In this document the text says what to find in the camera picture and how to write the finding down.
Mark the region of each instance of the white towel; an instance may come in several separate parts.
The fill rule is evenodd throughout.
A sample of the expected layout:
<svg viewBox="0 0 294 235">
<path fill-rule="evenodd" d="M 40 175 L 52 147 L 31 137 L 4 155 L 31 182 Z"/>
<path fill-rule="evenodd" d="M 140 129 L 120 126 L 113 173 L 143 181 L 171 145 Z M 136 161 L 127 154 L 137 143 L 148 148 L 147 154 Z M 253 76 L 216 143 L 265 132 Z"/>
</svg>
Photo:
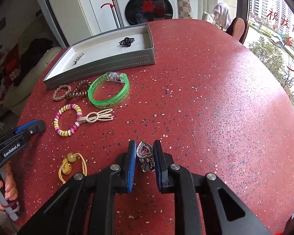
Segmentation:
<svg viewBox="0 0 294 235">
<path fill-rule="evenodd" d="M 213 16 L 214 20 L 213 24 L 215 23 L 216 19 L 221 19 L 224 29 L 228 29 L 232 23 L 229 7 L 226 3 L 218 3 L 217 6 L 215 6 L 215 8 L 212 10 L 211 15 Z"/>
</svg>

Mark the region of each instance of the green bracelet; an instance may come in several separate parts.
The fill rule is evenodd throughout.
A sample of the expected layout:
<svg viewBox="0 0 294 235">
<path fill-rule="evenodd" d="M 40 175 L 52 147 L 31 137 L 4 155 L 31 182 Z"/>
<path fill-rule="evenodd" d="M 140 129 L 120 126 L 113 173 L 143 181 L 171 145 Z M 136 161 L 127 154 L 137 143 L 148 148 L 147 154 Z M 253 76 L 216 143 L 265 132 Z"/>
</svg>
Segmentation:
<svg viewBox="0 0 294 235">
<path fill-rule="evenodd" d="M 108 100 L 94 100 L 94 92 L 97 88 L 106 81 L 114 81 L 114 82 L 121 82 L 124 83 L 123 89 L 117 93 L 114 97 Z M 88 99 L 91 103 L 96 106 L 97 108 L 110 108 L 112 106 L 117 105 L 118 103 L 122 102 L 129 93 L 129 79 L 125 73 L 119 72 L 107 72 L 97 78 L 89 87 L 88 89 Z"/>
</svg>

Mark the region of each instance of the red flower sticker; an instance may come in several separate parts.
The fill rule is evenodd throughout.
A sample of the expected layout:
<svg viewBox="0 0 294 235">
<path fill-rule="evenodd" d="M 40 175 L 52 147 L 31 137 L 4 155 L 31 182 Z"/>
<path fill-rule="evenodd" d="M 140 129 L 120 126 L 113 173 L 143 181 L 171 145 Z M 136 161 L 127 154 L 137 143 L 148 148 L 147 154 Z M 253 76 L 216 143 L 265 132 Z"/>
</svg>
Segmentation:
<svg viewBox="0 0 294 235">
<path fill-rule="evenodd" d="M 152 4 L 152 1 L 143 1 L 143 6 L 142 6 L 143 11 L 153 11 L 154 10 L 154 5 Z"/>
</svg>

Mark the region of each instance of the hand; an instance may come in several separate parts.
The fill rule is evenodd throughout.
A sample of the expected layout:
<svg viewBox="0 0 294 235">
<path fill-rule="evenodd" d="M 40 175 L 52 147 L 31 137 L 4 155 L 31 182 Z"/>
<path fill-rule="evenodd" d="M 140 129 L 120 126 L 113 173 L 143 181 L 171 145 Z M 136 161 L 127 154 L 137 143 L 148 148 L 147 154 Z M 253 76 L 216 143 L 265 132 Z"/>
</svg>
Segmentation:
<svg viewBox="0 0 294 235">
<path fill-rule="evenodd" d="M 6 171 L 6 179 L 5 179 L 5 199 L 13 201 L 17 198 L 17 189 L 16 184 L 13 179 L 13 173 L 11 171 L 11 166 L 9 163 L 5 165 L 5 171 Z"/>
</svg>

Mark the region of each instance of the blue strip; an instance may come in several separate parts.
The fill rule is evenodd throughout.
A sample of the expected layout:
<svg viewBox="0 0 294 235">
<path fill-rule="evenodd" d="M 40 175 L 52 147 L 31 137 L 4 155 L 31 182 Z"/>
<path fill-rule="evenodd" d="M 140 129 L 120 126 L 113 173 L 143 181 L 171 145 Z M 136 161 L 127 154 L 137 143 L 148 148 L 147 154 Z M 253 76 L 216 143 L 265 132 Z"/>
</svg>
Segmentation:
<svg viewBox="0 0 294 235">
<path fill-rule="evenodd" d="M 30 121 L 30 122 L 27 122 L 26 124 L 23 124 L 23 125 L 19 126 L 18 129 L 16 130 L 15 134 L 19 134 L 22 130 L 24 130 L 25 128 L 29 127 L 30 125 L 32 125 L 32 124 L 34 124 L 36 122 L 37 122 L 37 120 L 34 119 L 34 120 Z"/>
</svg>

